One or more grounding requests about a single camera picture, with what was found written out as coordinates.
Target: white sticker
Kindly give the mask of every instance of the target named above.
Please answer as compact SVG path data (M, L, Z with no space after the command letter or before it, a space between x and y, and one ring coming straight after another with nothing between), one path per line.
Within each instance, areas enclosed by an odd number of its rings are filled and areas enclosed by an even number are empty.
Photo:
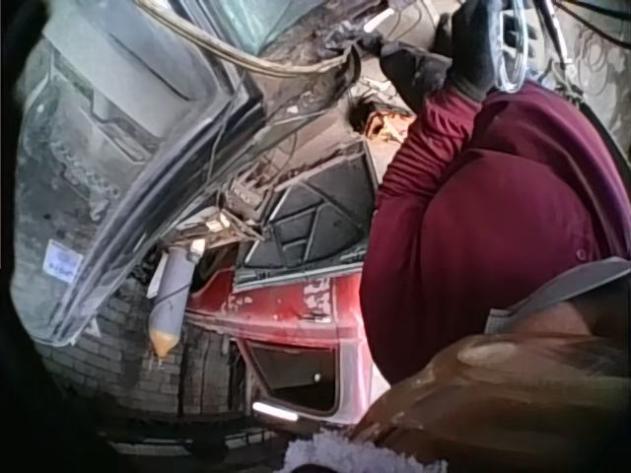
M50 239L46 249L46 257L43 260L43 270L53 278L72 284L82 260L83 254Z

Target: person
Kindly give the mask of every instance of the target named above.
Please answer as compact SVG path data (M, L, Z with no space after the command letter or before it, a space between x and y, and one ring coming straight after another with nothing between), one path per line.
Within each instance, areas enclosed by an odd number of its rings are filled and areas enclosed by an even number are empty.
M501 10L467 0L454 14L445 83L378 192L360 298L392 384L564 271L631 255L629 199L586 118L535 82L492 92Z

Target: electrical wiring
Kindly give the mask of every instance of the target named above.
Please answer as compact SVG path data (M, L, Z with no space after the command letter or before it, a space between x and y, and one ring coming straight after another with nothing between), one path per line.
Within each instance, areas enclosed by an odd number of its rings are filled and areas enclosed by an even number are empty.
M136 4L148 15L165 25L183 38L197 44L214 55L226 61L237 64L244 69L258 74L276 78L290 78L302 75L323 74L346 63L350 48L347 48L339 56L324 59L317 64L299 66L295 64L280 64L266 59L247 54L233 47L217 37L198 28L191 22L179 17L159 3L158 0L135 0Z
M394 22L394 26L390 30L390 33L386 34L386 39L390 39L390 37L392 36L394 31L398 28L400 24L401 24L401 12L399 11L399 12L396 12L396 21Z
M631 43L622 41L622 40L620 40L620 39L618 39L616 37L613 37L611 34L605 33L603 30L601 30L600 28L596 27L591 22L588 22L585 18L581 17L580 15L577 15L574 11L572 11L571 9L569 9L568 7L563 5L562 3L559 3L557 1L555 1L554 5L559 10L567 13L569 16L574 18L577 22L581 23L585 27L588 27L590 30L594 31L594 33L596 33L599 36L603 37L607 41L615 44L618 47L621 47L622 49L626 49L627 51L631 51Z
M399 41L402 37L404 37L406 34L410 33L412 30L414 30L416 27L418 27L418 24L421 23L421 20L423 20L423 12L422 10L419 8L418 3L414 3L414 8L416 9L416 11L418 12L418 18L416 19L416 21L412 24L412 26L410 28L408 28L407 30L405 30L403 33L401 33L399 36L397 36L394 40L395 41Z
M622 12L620 10L613 10L611 8L601 7L599 5L582 2L580 0L563 0L563 3L569 3L570 5L574 5L576 7L585 8L586 10L591 10L595 13L600 13L606 17L613 18L614 20L621 20L623 22L631 21L631 12L629 11Z
M280 16L278 17L278 19L276 20L276 23L274 23L272 28L269 29L269 32L267 33L265 38L261 41L261 44L265 44L269 41L271 36L274 34L278 26L281 24L281 22L285 18L285 15L287 15L290 5L291 5L291 2L287 2L287 5L285 5L285 9L281 12ZM241 76L239 77L239 81L235 85L235 90L233 91L233 94L231 96L230 102L228 103L226 112L224 113L223 121L219 129L219 133L217 134L217 138L215 139L215 142L213 143L213 146L210 151L210 162L208 163L208 171L206 172L206 190L210 189L210 182L211 182L210 179L212 177L213 170L215 167L215 156L217 154L217 148L219 148L219 143L221 142L222 138L224 137L224 134L226 133L226 129L228 128L228 121L237 103L237 94L241 90L241 87L243 86L244 81L245 81L245 71L242 72Z

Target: white light strip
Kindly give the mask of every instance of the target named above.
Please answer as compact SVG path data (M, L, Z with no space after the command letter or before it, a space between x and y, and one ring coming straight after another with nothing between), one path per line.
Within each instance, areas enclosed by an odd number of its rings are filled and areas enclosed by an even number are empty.
M255 410L256 412L267 414L268 416L277 417L285 421L289 421L289 422L298 421L298 414L296 414L295 412L286 411L285 409L279 409L278 407L270 406L268 404L263 404L262 402L253 403L252 409Z
M366 33L372 33L376 27L378 27L387 17L391 15L394 15L394 10L392 10L391 8L383 10L381 13L370 19L364 25L364 31Z

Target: cable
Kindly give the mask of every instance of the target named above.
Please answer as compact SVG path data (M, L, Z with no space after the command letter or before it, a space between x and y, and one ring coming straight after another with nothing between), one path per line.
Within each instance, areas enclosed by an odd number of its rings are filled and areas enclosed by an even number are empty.
M600 7L599 5L594 5L592 3L581 2L580 0L563 0L563 2L600 13L601 15L605 15L606 17L613 18L615 20L621 20L623 22L631 21L631 12L621 12L611 8Z
M386 39L390 39L390 37L392 36L394 31L398 28L400 23L401 23L401 12L398 11L396 12L396 22L394 22L394 26L390 30L390 33L386 34Z
M557 2L557 1L554 2L554 5L556 7L558 7L559 10L564 11L565 13L570 15L572 18L574 18L577 22L581 23L585 27L588 27L590 30L594 31L594 33L596 33L599 36L603 37L607 41L615 44L618 47L621 47L622 49L626 49L627 51L631 51L631 43L625 42L625 41L621 41L620 39L618 39L616 37L613 37L610 34L605 33L603 30L601 30L600 28L594 26L592 23L588 22L585 18L581 17L580 15L577 15L572 10L570 10L568 7L566 7L565 5L563 5L563 4L561 4L561 3Z
M281 22L285 18L285 15L287 15L290 5L291 5L291 2L287 2L287 5L285 5L284 10L278 17L278 20L276 20L276 23L274 23L274 25L272 26L272 28L270 28L265 38L261 41L260 43L261 46L263 46L269 41L270 37L273 35L273 33L276 31L278 26L281 24ZM206 172L206 189L207 190L210 188L210 178L212 176L212 173L215 167L215 156L217 154L217 148L219 147L219 143L221 142L222 138L224 137L224 134L226 133L226 128L228 127L228 121L230 120L230 116L232 115L233 108L235 104L237 103L237 94L241 90L241 87L243 86L244 81L245 81L245 71L242 72L241 76L239 77L239 81L237 82L237 85L235 86L235 91L233 92L231 96L230 103L228 104L228 109L226 110L226 113L223 116L221 128L219 129L217 138L215 139L215 142L213 143L213 147L211 148L211 151L210 151L210 162L208 163L208 171Z
M497 76L497 88L500 91L514 94L522 88L524 81L526 80L526 71L528 66L528 30L526 20L526 8L524 7L524 0L513 0L513 14L515 16L516 23L516 52L515 66L513 68L513 75L509 77L509 73L506 70L506 60L504 54L500 54L500 67ZM504 41L504 15L500 15L500 35L498 40L503 44Z
M346 63L350 48L331 59L324 59L317 64L298 66L294 64L279 64L247 54L233 47L217 37L210 35L191 22L179 17L173 11L158 3L158 0L135 0L136 4L158 22L165 25L183 38L197 44L214 55L237 64L244 69L270 77L289 78L301 75L322 74Z
M418 7L418 3L414 3L414 8L416 9L416 11L418 12L418 18L416 19L416 21L412 24L412 26L410 28L408 28L407 30L405 30L403 33L401 33L399 36L397 36L394 41L399 41L402 37L404 37L406 34L410 33L412 30L414 30L419 23L421 23L421 20L423 20L423 12L421 11L421 9Z

